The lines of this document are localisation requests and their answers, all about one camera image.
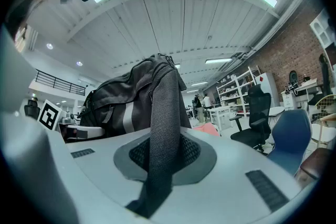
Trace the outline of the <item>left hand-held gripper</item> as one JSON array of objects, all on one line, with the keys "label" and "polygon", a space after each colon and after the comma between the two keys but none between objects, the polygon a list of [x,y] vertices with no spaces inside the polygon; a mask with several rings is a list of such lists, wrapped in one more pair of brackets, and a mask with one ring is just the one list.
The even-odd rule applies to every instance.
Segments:
[{"label": "left hand-held gripper", "polygon": [[81,126],[79,119],[46,100],[39,113],[38,122],[47,130],[57,131],[66,143],[94,140],[104,137],[101,127]]}]

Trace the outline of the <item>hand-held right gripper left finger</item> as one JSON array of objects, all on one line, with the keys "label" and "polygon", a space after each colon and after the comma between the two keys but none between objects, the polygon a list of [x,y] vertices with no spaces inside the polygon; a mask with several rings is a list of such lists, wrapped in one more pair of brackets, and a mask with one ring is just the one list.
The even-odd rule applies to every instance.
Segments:
[{"label": "hand-held right gripper left finger", "polygon": [[143,183],[126,179],[116,168],[113,157],[120,146],[141,138],[148,132],[150,129],[111,138],[68,143],[67,147],[70,152],[87,148],[94,150],[91,154],[75,158],[75,162],[103,194],[118,204],[126,206],[138,199]]}]

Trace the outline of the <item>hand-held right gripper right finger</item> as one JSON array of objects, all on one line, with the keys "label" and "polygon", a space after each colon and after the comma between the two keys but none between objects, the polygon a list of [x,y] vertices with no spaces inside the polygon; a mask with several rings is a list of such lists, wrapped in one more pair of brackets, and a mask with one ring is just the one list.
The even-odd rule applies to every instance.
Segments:
[{"label": "hand-held right gripper right finger", "polygon": [[[280,166],[245,144],[192,129],[185,133],[213,147],[217,162],[199,183],[175,186],[157,211],[158,223],[284,223],[297,209],[301,187]],[[262,171],[286,197],[276,211],[249,180]]]}]

